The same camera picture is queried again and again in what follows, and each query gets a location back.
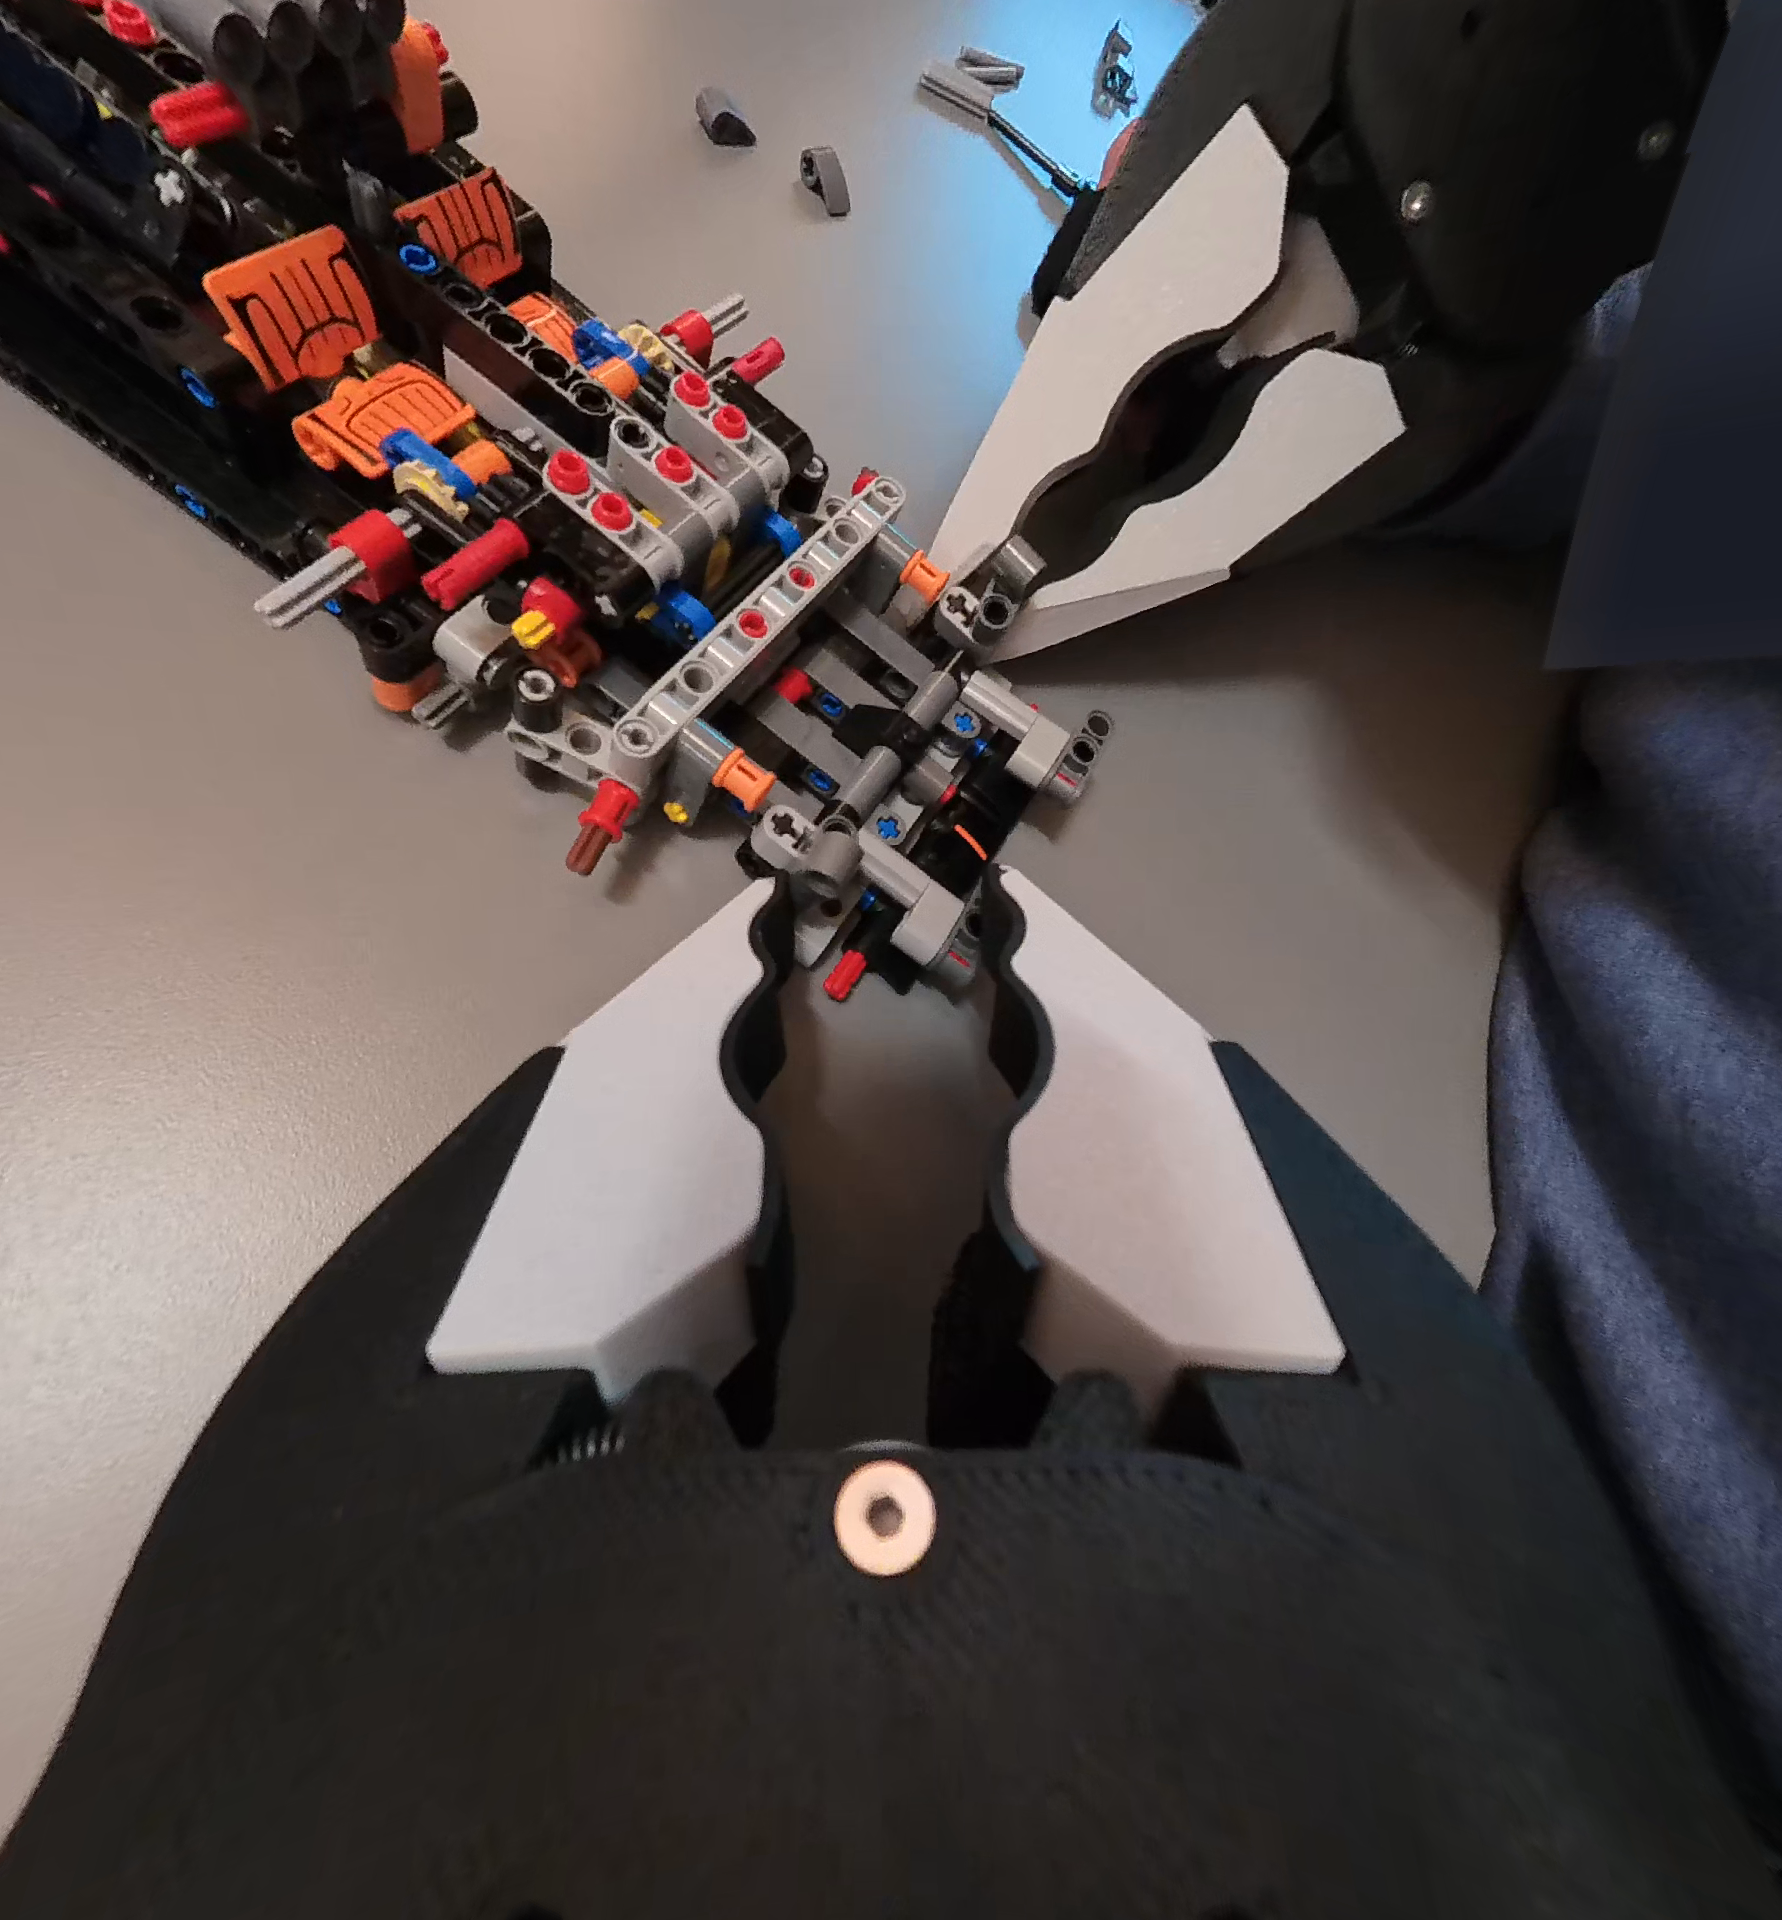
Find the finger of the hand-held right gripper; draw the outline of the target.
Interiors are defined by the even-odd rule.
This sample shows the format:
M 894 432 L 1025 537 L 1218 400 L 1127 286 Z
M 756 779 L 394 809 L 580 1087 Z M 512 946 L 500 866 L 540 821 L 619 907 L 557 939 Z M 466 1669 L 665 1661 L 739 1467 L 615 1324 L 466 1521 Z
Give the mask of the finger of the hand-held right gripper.
M 968 573 L 1025 509 L 1090 461 L 1112 408 L 1179 345 L 1206 345 L 1270 294 L 1286 268 L 1286 151 L 1250 102 L 1186 156 L 1137 230 L 1056 294 L 1025 353 L 1025 370 L 977 432 L 930 566 Z
M 1232 455 L 1179 498 L 1137 507 L 1120 537 L 1030 592 L 996 658 L 1036 658 L 1179 592 L 1224 584 L 1270 530 L 1401 432 L 1386 366 L 1296 353 L 1262 379 Z

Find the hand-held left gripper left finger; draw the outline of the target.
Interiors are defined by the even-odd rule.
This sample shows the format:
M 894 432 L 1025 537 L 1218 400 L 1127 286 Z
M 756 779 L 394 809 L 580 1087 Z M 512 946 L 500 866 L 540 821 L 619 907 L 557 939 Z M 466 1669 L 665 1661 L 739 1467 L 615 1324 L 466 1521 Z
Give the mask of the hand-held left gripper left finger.
M 646 1377 L 772 1434 L 795 1239 L 756 1093 L 777 1075 L 795 901 L 744 881 L 565 1026 L 545 1100 L 427 1332 L 432 1377 Z

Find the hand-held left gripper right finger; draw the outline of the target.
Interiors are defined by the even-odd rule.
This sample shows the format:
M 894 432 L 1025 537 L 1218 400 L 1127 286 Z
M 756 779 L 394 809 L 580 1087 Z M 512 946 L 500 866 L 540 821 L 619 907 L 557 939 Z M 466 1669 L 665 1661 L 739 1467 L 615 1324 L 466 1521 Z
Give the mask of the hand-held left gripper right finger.
M 926 1434 L 1016 1451 L 1074 1377 L 1137 1428 L 1186 1377 L 1337 1377 L 1218 1035 L 1025 867 L 977 881 L 977 957 L 1016 1108 L 930 1309 Z

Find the grey lego connector subassembly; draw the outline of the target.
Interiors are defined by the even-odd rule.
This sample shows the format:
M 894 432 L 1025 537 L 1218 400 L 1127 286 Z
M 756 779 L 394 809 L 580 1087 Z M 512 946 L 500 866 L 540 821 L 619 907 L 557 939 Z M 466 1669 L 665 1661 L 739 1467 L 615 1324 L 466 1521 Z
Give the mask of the grey lego connector subassembly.
M 950 573 L 926 612 L 930 642 L 943 658 L 973 658 L 988 660 L 1003 651 L 1003 636 L 1016 631 L 1016 612 L 1030 605 L 1036 583 L 1051 573 L 1051 557 L 1016 530 L 1003 537 L 988 557 L 973 557 L 968 573 Z

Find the lego car chassis model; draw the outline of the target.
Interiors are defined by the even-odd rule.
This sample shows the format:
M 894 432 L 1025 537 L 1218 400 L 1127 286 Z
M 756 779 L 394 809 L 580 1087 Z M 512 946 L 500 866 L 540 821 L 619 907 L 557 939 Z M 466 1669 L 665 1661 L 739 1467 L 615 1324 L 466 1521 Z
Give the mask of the lego car chassis model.
M 825 1001 L 960 994 L 977 878 L 1112 718 L 926 631 L 904 486 L 825 476 L 724 353 L 744 294 L 609 328 L 459 139 L 409 5 L 0 5 L 0 379 L 334 612 L 374 703 L 574 788 L 574 878 L 739 817 Z

